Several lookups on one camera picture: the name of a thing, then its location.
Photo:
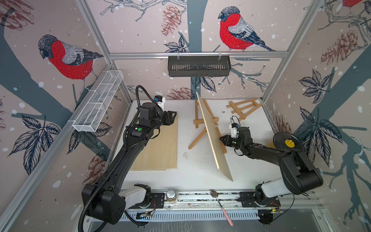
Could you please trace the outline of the plywood board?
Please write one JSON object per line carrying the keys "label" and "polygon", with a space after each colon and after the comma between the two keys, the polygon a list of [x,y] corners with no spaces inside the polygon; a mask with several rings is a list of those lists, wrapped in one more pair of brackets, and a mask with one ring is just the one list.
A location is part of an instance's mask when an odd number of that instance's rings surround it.
{"label": "plywood board", "polygon": [[206,127],[206,131],[208,134],[208,138],[210,141],[210,145],[212,148],[212,152],[214,155],[214,160],[217,166],[217,169],[231,182],[233,182],[233,177],[231,171],[229,169],[229,165],[226,160],[226,156],[223,150],[222,143],[220,141],[220,136],[218,134],[218,127],[215,125],[213,117],[211,116],[210,112],[208,111],[206,104],[204,103],[203,99],[201,99],[200,95],[196,94],[199,102],[199,106],[201,109],[201,113],[203,116],[204,124]]}
{"label": "plywood board", "polygon": [[171,126],[161,126],[160,135],[148,142],[131,171],[165,171],[177,168],[178,117]]}

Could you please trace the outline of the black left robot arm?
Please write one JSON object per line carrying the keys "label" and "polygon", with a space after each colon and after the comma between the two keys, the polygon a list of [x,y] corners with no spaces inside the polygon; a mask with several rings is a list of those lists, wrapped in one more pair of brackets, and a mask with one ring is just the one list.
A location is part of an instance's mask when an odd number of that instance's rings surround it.
{"label": "black left robot arm", "polygon": [[154,130],[161,126],[171,126],[177,116],[175,111],[163,111],[156,102],[145,102],[137,108],[134,119],[123,133],[123,146],[104,174],[82,190],[84,208],[78,222],[78,231],[84,229],[85,217],[93,217],[103,223],[101,231],[108,223],[116,224],[126,210],[136,204],[150,202],[150,187],[136,184],[122,191],[121,187],[135,159],[155,138]]}

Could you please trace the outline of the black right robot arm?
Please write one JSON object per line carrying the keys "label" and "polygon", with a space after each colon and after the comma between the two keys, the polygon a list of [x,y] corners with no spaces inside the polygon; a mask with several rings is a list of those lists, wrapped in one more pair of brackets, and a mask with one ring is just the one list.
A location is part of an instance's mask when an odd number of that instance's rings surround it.
{"label": "black right robot arm", "polygon": [[220,137],[230,148],[253,160],[262,160],[279,166],[281,177],[256,186],[254,198],[259,206],[267,205],[281,195],[301,195],[323,185],[323,178],[305,154],[304,145],[294,135],[278,132],[273,137],[275,148],[254,143],[248,127],[235,127],[231,135]]}

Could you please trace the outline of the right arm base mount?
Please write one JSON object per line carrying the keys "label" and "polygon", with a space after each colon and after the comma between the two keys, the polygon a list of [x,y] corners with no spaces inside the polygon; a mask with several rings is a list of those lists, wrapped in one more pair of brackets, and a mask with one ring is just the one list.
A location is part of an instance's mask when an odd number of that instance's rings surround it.
{"label": "right arm base mount", "polygon": [[273,207],[279,208],[281,207],[280,201],[278,197],[267,198],[262,200],[258,203],[255,199],[255,193],[252,191],[242,191],[239,192],[239,198],[237,199],[238,202],[241,202],[242,207]]}

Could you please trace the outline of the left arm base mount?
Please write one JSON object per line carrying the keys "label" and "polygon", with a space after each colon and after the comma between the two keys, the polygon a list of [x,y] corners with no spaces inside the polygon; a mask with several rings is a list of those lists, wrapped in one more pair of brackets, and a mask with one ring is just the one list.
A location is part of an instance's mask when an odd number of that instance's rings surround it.
{"label": "left arm base mount", "polygon": [[151,193],[151,200],[149,205],[146,207],[146,209],[163,209],[164,203],[166,200],[165,193],[163,192],[154,192]]}

